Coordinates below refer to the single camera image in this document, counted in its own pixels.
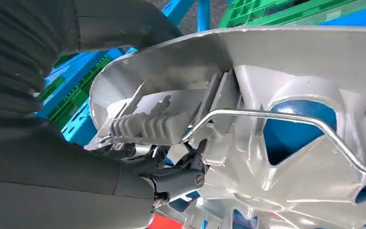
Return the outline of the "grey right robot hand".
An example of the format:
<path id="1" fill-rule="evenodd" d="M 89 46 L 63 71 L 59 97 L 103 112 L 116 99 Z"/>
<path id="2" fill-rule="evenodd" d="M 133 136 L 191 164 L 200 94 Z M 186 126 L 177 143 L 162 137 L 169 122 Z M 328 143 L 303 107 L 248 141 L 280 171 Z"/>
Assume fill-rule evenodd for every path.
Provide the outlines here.
<path id="1" fill-rule="evenodd" d="M 149 169 L 69 143 L 34 96 L 63 54 L 181 36 L 145 0 L 0 0 L 0 229 L 138 229 L 196 189 L 197 157 Z"/>

